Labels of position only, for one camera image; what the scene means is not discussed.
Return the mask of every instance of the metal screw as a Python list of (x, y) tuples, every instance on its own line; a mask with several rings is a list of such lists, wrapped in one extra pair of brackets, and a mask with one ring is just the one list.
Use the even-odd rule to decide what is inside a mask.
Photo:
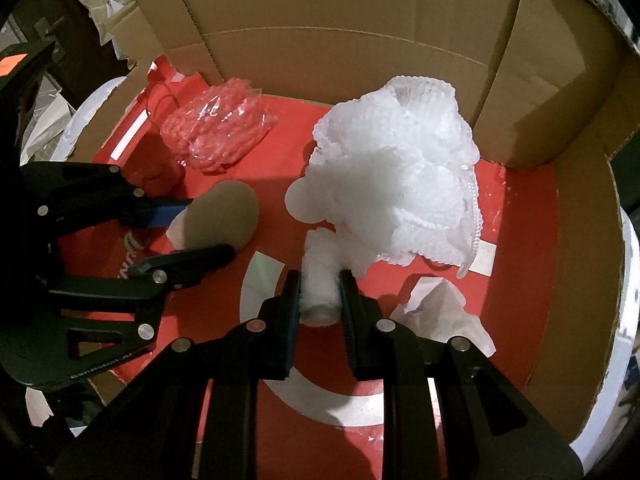
[(166, 281), (166, 272), (162, 269), (154, 270), (154, 273), (151, 275), (154, 281), (158, 284), (164, 283)]
[(267, 324), (261, 319), (252, 319), (246, 324), (246, 329), (249, 332), (262, 332), (265, 328), (267, 328)]
[(380, 332), (391, 332), (396, 328), (396, 324), (390, 319), (379, 319), (376, 323), (376, 328)]
[(453, 346), (453, 348), (458, 352), (466, 352), (471, 348), (471, 343), (466, 337), (458, 336), (453, 338), (451, 346)]
[(191, 348), (191, 341), (189, 341), (185, 337), (176, 339), (173, 343), (171, 343), (171, 350), (173, 350), (174, 352), (186, 352), (189, 348)]
[(154, 332), (154, 328), (149, 325), (149, 323), (143, 323), (138, 327), (138, 335), (140, 336), (140, 339), (149, 341), (154, 338), (155, 334), (156, 332)]

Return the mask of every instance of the white mesh sponge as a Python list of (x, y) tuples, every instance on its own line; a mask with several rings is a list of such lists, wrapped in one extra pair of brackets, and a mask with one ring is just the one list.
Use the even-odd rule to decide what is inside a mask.
[(482, 229), (479, 152), (450, 84), (395, 77), (335, 105), (313, 136), (306, 189), (356, 277), (377, 260), (405, 266), (416, 254), (464, 276)]

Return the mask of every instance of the white tissue paper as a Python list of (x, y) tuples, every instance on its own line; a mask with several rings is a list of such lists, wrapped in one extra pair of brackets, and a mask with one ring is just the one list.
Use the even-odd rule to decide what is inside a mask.
[(416, 335), (446, 343), (453, 336), (469, 339), (487, 357), (495, 345), (478, 316), (465, 312), (462, 292), (446, 278), (425, 276), (411, 291), (409, 302), (389, 316), (410, 328)]
[(306, 232), (300, 323), (329, 326), (340, 320), (338, 274), (343, 268), (342, 251), (334, 232), (322, 227)]
[(357, 278), (375, 261), (407, 266), (416, 254), (464, 276), (482, 229), (479, 152), (450, 84), (397, 76), (335, 105), (313, 136), (299, 184), (335, 225)]

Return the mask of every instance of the plastic bag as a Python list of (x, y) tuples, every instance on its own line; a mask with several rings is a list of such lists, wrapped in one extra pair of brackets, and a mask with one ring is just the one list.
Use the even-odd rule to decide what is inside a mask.
[(224, 173), (275, 126), (260, 91), (231, 78), (212, 86), (178, 108), (162, 124), (162, 140), (188, 166)]

